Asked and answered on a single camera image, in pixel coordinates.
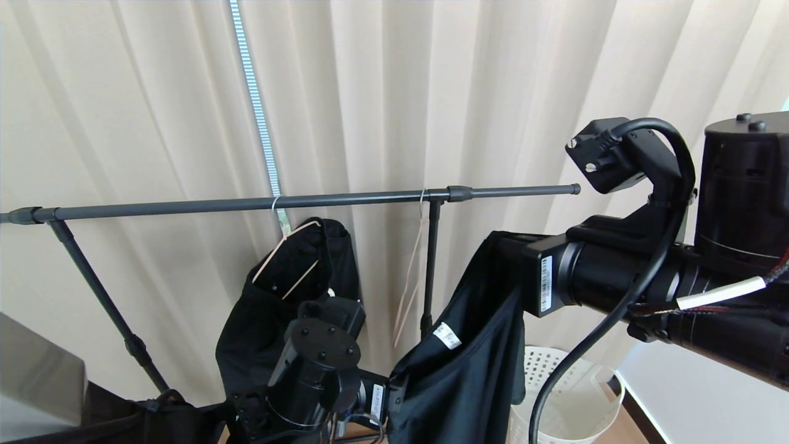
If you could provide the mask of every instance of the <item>hanging black clothing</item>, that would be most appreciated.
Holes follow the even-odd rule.
[[[252,278],[268,255],[249,270],[241,298],[216,345],[216,362],[228,396],[268,383],[299,303],[318,299],[329,289],[337,297],[361,300],[350,234],[336,220],[313,217],[302,225],[313,221],[320,226],[294,232],[254,283]],[[282,300],[315,261],[315,268]]]
[[[432,334],[395,366],[391,381],[405,389],[390,394],[401,398],[390,444],[506,441],[510,405],[525,396],[518,271],[496,248],[508,235],[480,245]]]

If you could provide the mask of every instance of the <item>clothing rack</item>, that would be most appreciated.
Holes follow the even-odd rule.
[[[508,198],[516,196],[546,196],[556,194],[578,194],[577,183],[557,186],[516,186],[509,188],[480,188],[448,186],[430,190],[384,191],[379,193],[323,194],[309,196],[280,196],[278,198],[219,199],[209,201],[151,202],[124,205],[96,205],[83,207],[43,208],[26,207],[0,214],[0,224],[36,225],[48,224],[63,244],[72,261],[88,282],[88,286],[99,300],[115,328],[123,336],[129,354],[140,364],[159,392],[170,387],[154,365],[151,356],[140,339],[121,316],[107,290],[96,276],[90,262],[74,239],[66,224],[67,220],[99,219],[105,217],[153,216],[158,214],[217,213],[225,211],[248,211],[256,209],[311,208],[338,205],[391,204],[399,202],[429,202],[428,261],[424,281],[424,308],[420,322],[422,337],[432,327],[433,278],[436,271],[436,246],[438,243],[441,205],[474,198]]]

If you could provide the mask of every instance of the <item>curtain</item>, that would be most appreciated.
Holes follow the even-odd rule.
[[[285,195],[584,186],[444,205],[434,317],[491,230],[560,233],[645,201],[646,183],[596,194],[567,159],[563,146],[589,120],[669,120],[698,164],[705,125],[778,111],[789,96],[780,1],[240,7]],[[2,2],[0,21],[2,211],[270,195],[226,2]],[[419,205],[288,214],[334,218],[353,234],[368,311],[362,367],[388,374],[418,339],[426,227],[408,282],[420,291],[391,346]],[[220,401],[214,346],[245,274],[279,240],[271,213],[70,226],[167,381],[195,404]],[[3,225],[0,235],[2,311],[85,359],[94,382],[152,397],[52,233]],[[569,349],[600,319],[578,307],[527,315],[526,340]],[[616,366],[632,344],[620,325],[588,356]]]

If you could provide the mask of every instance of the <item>clothes hanger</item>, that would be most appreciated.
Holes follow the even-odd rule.
[[[277,196],[276,198],[274,198],[274,201],[271,203],[271,211],[272,211],[272,212],[276,210],[277,200],[278,200],[280,197],[281,197],[281,196]],[[309,226],[312,226],[312,225],[317,225],[317,226],[319,226],[319,227],[320,227],[320,222],[318,222],[317,220],[313,220],[313,221],[312,221],[312,222],[310,222],[309,224],[304,224],[304,225],[301,225],[299,228],[296,228],[296,229],[295,229],[295,230],[293,230],[291,233],[286,233],[286,231],[285,231],[285,226],[284,226],[284,225],[282,225],[282,223],[280,223],[280,224],[279,224],[279,227],[282,229],[282,239],[280,239],[280,240],[279,240],[279,242],[277,243],[277,246],[275,246],[275,247],[274,247],[274,250],[272,250],[272,251],[271,251],[271,253],[268,255],[268,257],[267,257],[267,258],[266,258],[266,260],[263,262],[263,264],[260,266],[260,268],[258,268],[258,269],[257,269],[257,273],[255,273],[255,276],[252,278],[252,283],[253,283],[253,284],[255,283],[255,281],[257,280],[257,278],[260,276],[260,274],[261,274],[261,273],[263,272],[263,270],[266,268],[266,265],[268,265],[268,262],[270,262],[270,261],[271,261],[271,258],[273,258],[275,254],[277,254],[277,251],[279,250],[279,248],[280,248],[280,247],[283,245],[283,243],[285,243],[285,241],[286,241],[287,239],[289,239],[289,238],[290,238],[290,236],[292,236],[292,235],[294,235],[294,234],[298,233],[299,231],[301,231],[301,230],[303,230],[303,229],[305,229],[305,228],[307,228],[307,227],[309,227]],[[316,267],[316,265],[318,265],[318,261],[315,261],[315,262],[313,262],[313,263],[312,263],[312,265],[310,265],[310,266],[309,266],[309,268],[307,269],[307,271],[305,271],[305,272],[304,272],[304,274],[302,274],[302,275],[301,275],[301,277],[300,277],[300,278],[298,278],[298,280],[296,281],[296,283],[295,283],[295,284],[293,284],[293,286],[292,286],[292,287],[290,287],[290,290],[288,290],[288,291],[285,293],[285,295],[282,297],[282,299],[285,299],[286,297],[288,297],[288,296],[290,295],[290,293],[291,293],[291,292],[293,292],[293,290],[296,288],[296,286],[297,286],[297,285],[299,285],[299,284],[300,284],[300,283],[301,283],[301,282],[304,280],[304,278],[305,278],[305,277],[307,277],[307,275],[309,274],[309,272],[311,272],[311,271],[312,271],[312,269],[314,269],[314,268]]]
[[[400,322],[400,315],[402,314],[402,303],[406,299],[406,293],[408,292],[408,281],[411,277],[411,268],[413,267],[413,260],[417,256],[417,250],[419,249],[419,239],[422,236],[422,228],[424,227],[424,214],[422,213],[422,202],[424,200],[424,192],[425,188],[422,189],[422,194],[419,196],[419,231],[417,231],[417,240],[413,244],[413,251],[411,251],[411,259],[408,262],[408,269],[406,270],[406,284],[403,285],[402,294],[400,295],[400,304],[397,307],[397,318],[394,319],[394,342],[393,345],[397,348],[397,344],[400,341],[400,333],[402,333],[402,328],[406,324],[406,319],[408,318],[408,312],[411,311],[411,304],[413,303],[413,299],[417,295],[417,290],[419,289],[419,281],[422,279],[423,273],[419,272],[419,276],[417,278],[417,283],[413,288],[413,292],[411,292],[411,297],[408,300],[408,306],[406,307],[406,312],[403,315],[402,322]]]

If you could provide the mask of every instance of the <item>white wall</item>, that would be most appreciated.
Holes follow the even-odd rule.
[[[789,442],[789,393],[709,358],[639,344],[619,371],[672,444]]]

